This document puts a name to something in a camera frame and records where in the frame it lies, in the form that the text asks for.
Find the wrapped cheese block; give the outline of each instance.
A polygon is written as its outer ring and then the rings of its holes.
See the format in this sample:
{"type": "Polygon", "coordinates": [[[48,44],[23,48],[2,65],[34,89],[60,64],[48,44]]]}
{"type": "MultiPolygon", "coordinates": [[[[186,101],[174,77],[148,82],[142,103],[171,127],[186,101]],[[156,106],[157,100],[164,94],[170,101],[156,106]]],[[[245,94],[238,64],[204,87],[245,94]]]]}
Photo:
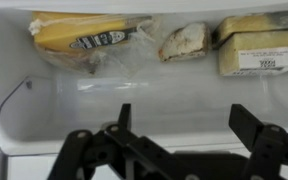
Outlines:
{"type": "Polygon", "coordinates": [[[48,62],[75,72],[94,74],[100,63],[93,52],[128,42],[151,16],[33,12],[29,30],[48,62]]]}
{"type": "Polygon", "coordinates": [[[288,71],[288,31],[234,34],[219,50],[219,69],[224,76],[288,71]]]}
{"type": "Polygon", "coordinates": [[[192,23],[178,29],[159,51],[161,61],[179,61],[205,56],[209,49],[210,32],[205,23],[192,23]]]}
{"type": "Polygon", "coordinates": [[[288,11],[228,17],[212,34],[213,48],[219,48],[234,33],[287,29],[288,11]]]}

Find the cheese label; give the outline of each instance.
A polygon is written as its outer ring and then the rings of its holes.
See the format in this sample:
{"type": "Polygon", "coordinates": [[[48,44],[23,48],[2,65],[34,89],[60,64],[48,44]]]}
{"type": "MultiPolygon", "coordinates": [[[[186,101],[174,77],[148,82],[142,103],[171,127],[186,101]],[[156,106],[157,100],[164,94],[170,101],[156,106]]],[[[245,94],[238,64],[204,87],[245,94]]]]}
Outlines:
{"type": "Polygon", "coordinates": [[[276,68],[288,66],[288,47],[240,50],[239,66],[243,68],[276,68]]]}
{"type": "Polygon", "coordinates": [[[224,76],[258,76],[258,75],[278,75],[288,71],[288,67],[279,68],[245,68],[224,76]]]}
{"type": "Polygon", "coordinates": [[[99,46],[109,46],[129,40],[129,35],[136,32],[136,27],[119,31],[108,31],[96,35],[79,37],[76,42],[70,44],[73,49],[93,49],[99,46]]]}
{"type": "Polygon", "coordinates": [[[239,69],[224,76],[278,75],[288,71],[288,47],[240,50],[239,69]]]}

